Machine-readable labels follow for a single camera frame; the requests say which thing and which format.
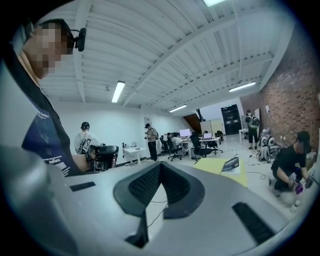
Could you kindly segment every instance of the white floor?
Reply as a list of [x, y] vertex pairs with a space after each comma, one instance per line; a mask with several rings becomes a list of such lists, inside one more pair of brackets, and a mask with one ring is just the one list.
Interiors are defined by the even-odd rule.
[[[224, 141], [220, 145], [220, 149], [223, 150], [223, 153], [220, 153], [219, 156], [218, 154], [215, 155], [214, 152], [212, 152], [210, 155], [207, 156], [207, 158], [230, 159], [238, 154], [239, 158], [242, 158], [243, 161], [246, 163], [245, 170], [247, 172], [246, 176], [248, 182], [248, 189], [259, 195], [261, 197], [261, 200], [266, 200], [267, 202], [269, 202], [272, 206], [278, 209], [279, 212], [281, 212], [288, 220], [292, 220], [295, 214], [292, 214], [289, 209], [290, 206], [294, 203], [294, 200], [297, 198], [297, 196], [291, 192], [288, 192], [281, 194], [280, 197], [275, 197], [269, 189], [269, 177], [273, 179], [271, 164], [259, 162], [255, 158], [256, 153], [252, 150], [249, 150], [248, 147], [248, 140], [243, 140], [242, 144], [240, 144], [238, 134], [224, 136]], [[170, 161], [168, 160], [168, 155], [160, 156], [159, 160]], [[195, 160], [192, 160], [188, 155], [184, 156], [182, 160], [176, 158], [173, 161], [187, 166], [193, 166], [196, 162]], [[307, 196], [307, 194], [307, 192], [302, 192], [298, 197], [302, 200], [302, 198], [304, 196]], [[159, 187], [152, 201], [154, 202], [151, 202], [146, 209], [147, 224], [151, 225], [151, 223], [157, 218], [157, 216], [159, 214], [160, 215], [148, 228], [150, 240], [152, 239], [153, 235], [156, 234], [158, 230], [161, 228], [161, 224], [163, 221], [163, 214], [161, 213], [161, 211], [167, 204], [167, 202], [164, 202], [167, 201], [167, 196], [162, 185]]]

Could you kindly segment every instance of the dark t-shirt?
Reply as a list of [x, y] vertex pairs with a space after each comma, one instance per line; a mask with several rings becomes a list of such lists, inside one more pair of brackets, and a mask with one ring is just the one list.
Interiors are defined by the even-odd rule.
[[12, 46], [5, 51], [3, 58], [13, 79], [37, 109], [22, 148], [38, 154], [46, 164], [56, 165], [64, 176], [79, 175], [80, 170], [70, 151], [70, 139], [50, 101], [21, 65]]
[[301, 168], [306, 167], [306, 155], [297, 154], [294, 146], [291, 145], [287, 148], [281, 149], [279, 155], [272, 164], [271, 169], [278, 170], [278, 167], [280, 167], [282, 170], [294, 172], [297, 163], [299, 163]]

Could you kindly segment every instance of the computer monitor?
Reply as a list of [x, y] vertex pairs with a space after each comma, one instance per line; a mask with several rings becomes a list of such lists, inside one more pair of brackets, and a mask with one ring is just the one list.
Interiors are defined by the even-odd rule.
[[190, 129], [180, 130], [180, 136], [181, 137], [191, 136]]
[[203, 138], [204, 139], [211, 139], [212, 138], [212, 134], [211, 133], [204, 133], [203, 134]]

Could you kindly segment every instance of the fluorescent light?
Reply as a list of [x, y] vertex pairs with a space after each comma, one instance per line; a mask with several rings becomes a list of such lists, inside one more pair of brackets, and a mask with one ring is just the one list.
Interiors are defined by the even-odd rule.
[[242, 86], [239, 86], [239, 87], [236, 87], [236, 88], [232, 88], [232, 89], [229, 90], [229, 93], [232, 93], [234, 91], [237, 91], [237, 90], [249, 87], [249, 86], [254, 86], [255, 84], [256, 84], [256, 82], [251, 82], [251, 83], [247, 83], [245, 85], [242, 85]]
[[126, 83], [123, 81], [118, 81], [118, 83], [116, 84], [116, 88], [112, 97], [112, 103], [116, 103], [119, 99], [119, 96], [123, 90], [123, 88], [125, 87]]
[[203, 0], [204, 3], [206, 4], [206, 6], [210, 7], [210, 6], [213, 6], [213, 5], [216, 5], [216, 4], [219, 4], [225, 0]]
[[172, 110], [169, 111], [169, 113], [172, 113], [172, 112], [174, 112], [174, 111], [183, 109], [183, 108], [185, 108], [186, 106], [187, 106], [187, 105], [183, 105], [183, 106], [177, 107], [177, 108], [175, 108], [175, 109], [172, 109]]

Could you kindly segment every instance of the yellow mat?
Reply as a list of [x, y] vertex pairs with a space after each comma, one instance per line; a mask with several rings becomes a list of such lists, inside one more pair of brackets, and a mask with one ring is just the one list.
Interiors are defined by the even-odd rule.
[[230, 159], [223, 159], [223, 158], [201, 158], [194, 167], [206, 171], [213, 174], [222, 175], [225, 177], [228, 177], [245, 188], [248, 187], [247, 182], [247, 174], [246, 174], [246, 168], [245, 163], [242, 159], [239, 158], [239, 164], [240, 164], [240, 173], [227, 173], [227, 172], [221, 172], [222, 168], [224, 167], [224, 164], [226, 161]]

